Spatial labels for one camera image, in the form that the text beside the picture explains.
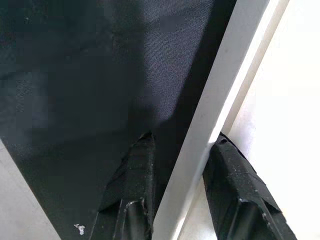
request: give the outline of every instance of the dark gray fabric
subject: dark gray fabric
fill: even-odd
[[[0,138],[63,240],[149,130],[159,205],[235,1],[0,2]]]

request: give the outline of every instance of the white wall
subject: white wall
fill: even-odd
[[[229,137],[299,240],[320,240],[320,0],[290,0]]]

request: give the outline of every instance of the white debris speck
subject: white debris speck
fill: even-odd
[[[79,229],[80,235],[85,234],[85,228],[86,228],[85,226],[83,226],[83,225],[79,226],[79,224],[74,224],[73,226],[75,226],[77,229]]]

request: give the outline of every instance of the white metal bar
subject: white metal bar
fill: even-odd
[[[153,240],[177,240],[194,193],[278,0],[238,0],[154,219]]]

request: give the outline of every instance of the metal frame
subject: metal frame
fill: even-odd
[[[265,47],[261,46],[270,41],[269,31],[275,20],[279,22],[278,16],[282,15],[287,3],[288,0],[238,0],[235,4],[155,216],[153,240],[178,239],[209,150],[243,81],[253,70],[253,61],[264,54]]]

